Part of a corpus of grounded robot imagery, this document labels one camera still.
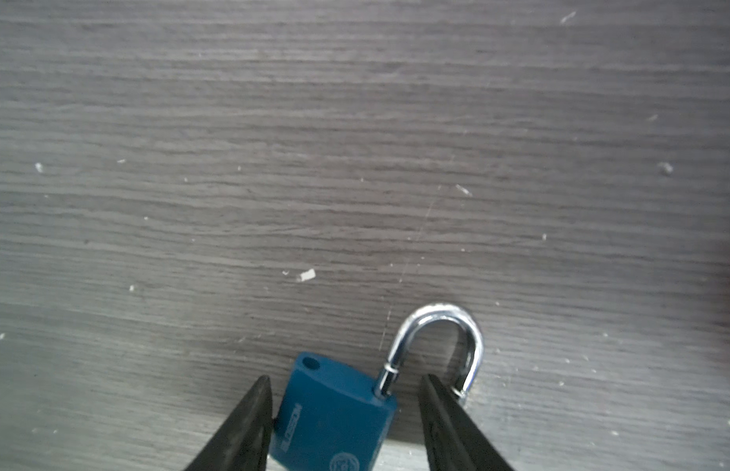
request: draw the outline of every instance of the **scratch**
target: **scratch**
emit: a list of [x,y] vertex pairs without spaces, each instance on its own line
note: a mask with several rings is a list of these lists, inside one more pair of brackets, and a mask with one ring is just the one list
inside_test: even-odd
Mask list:
[[[443,185],[439,184],[438,187],[436,188],[436,191],[440,192],[442,186]],[[436,197],[433,198],[433,201],[431,202],[431,204],[428,205],[425,215],[422,216],[422,223],[420,224],[420,228],[417,230],[417,235],[415,236],[414,242],[417,242],[420,240],[420,237],[422,236],[422,231],[425,230],[425,225],[427,224],[427,219],[429,217],[431,217],[431,212],[433,211],[433,206],[436,204],[437,201],[438,201],[438,196],[436,195]],[[402,283],[402,281],[404,280],[404,274],[407,272],[407,269],[409,267],[409,261],[411,260],[411,258],[412,257],[408,255],[407,260],[404,261],[404,266],[402,267],[402,273],[399,275],[399,283]],[[389,328],[389,320],[391,319],[391,311],[393,309],[394,309],[393,303],[389,304],[389,312],[386,315],[386,321],[383,323],[383,332],[381,333],[381,343],[378,346],[378,351],[381,351],[381,349],[383,348],[383,341],[386,338],[386,329]]]
[[[440,191],[441,185],[438,185],[437,191]],[[427,219],[431,217],[431,211],[433,211],[433,206],[438,201],[438,197],[436,196],[433,201],[431,202],[430,206],[427,207],[427,211],[425,212],[425,215],[422,216],[422,223],[420,224],[420,228],[417,230],[417,235],[415,236],[415,242],[420,240],[420,236],[422,236],[422,231],[425,229],[425,224],[427,223]],[[404,279],[404,274],[407,272],[407,268],[409,267],[409,261],[412,259],[411,256],[407,256],[407,260],[404,262],[404,266],[402,267],[402,273],[399,275],[399,283],[402,282]]]
[[381,334],[381,343],[378,345],[378,351],[381,351],[383,348],[383,339],[386,338],[386,328],[389,326],[389,319],[391,318],[391,310],[394,308],[394,305],[389,305],[389,313],[386,315],[386,322],[383,324],[383,333]]

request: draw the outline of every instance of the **circular emblem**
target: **circular emblem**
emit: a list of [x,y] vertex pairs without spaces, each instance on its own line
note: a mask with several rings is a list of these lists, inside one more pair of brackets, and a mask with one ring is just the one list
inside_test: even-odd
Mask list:
[[333,455],[328,469],[330,471],[360,471],[360,461],[353,454],[342,451]]

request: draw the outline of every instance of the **metal ring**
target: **metal ring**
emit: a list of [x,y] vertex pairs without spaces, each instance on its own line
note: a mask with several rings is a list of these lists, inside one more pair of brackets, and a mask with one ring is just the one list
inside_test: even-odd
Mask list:
[[467,392],[470,390],[480,362],[483,360],[483,334],[470,313],[459,306],[446,303],[420,307],[404,320],[394,338],[394,343],[391,344],[386,363],[373,386],[372,391],[376,397],[385,399],[391,394],[391,387],[399,377],[399,369],[404,363],[409,346],[415,340],[417,332],[426,325],[440,320],[448,320],[459,325],[467,335],[467,358],[449,388],[456,401],[460,405],[464,405],[464,401],[467,400]]

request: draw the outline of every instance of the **padlock body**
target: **padlock body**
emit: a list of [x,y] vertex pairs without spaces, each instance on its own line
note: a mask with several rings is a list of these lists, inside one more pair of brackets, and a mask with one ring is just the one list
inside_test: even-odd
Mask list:
[[297,357],[269,453],[291,471],[370,471],[397,400],[377,399],[374,379],[325,356]]

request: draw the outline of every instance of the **brand logo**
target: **brand logo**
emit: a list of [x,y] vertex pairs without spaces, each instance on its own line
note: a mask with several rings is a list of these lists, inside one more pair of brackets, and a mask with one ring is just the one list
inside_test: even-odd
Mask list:
[[328,469],[329,471],[360,471],[360,461],[353,454],[342,451],[333,455]]
[[287,429],[284,431],[284,441],[281,442],[281,449],[284,452],[289,451],[289,445],[292,443],[292,437],[294,436],[294,429],[297,428],[297,421],[299,420],[299,415],[303,411],[303,405],[297,402],[294,405],[294,409],[292,409],[292,416],[289,417],[289,423],[287,424]]

